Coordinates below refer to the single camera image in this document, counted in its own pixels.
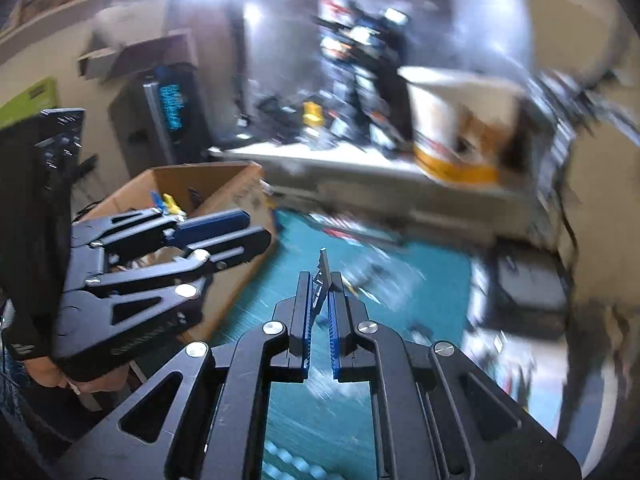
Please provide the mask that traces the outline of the person's left hand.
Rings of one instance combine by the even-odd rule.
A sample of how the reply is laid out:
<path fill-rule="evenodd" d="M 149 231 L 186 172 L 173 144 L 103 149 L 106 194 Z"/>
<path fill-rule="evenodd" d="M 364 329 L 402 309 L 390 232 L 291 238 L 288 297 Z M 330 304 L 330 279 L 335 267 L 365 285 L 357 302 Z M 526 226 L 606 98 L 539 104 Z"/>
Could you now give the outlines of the person's left hand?
<path fill-rule="evenodd" d="M 126 385 L 129 374 L 129 365 L 126 364 L 92 382 L 78 382 L 68 378 L 49 358 L 26 360 L 23 365 L 27 374 L 38 385 L 47 388 L 70 387 L 76 393 L 120 391 Z"/>

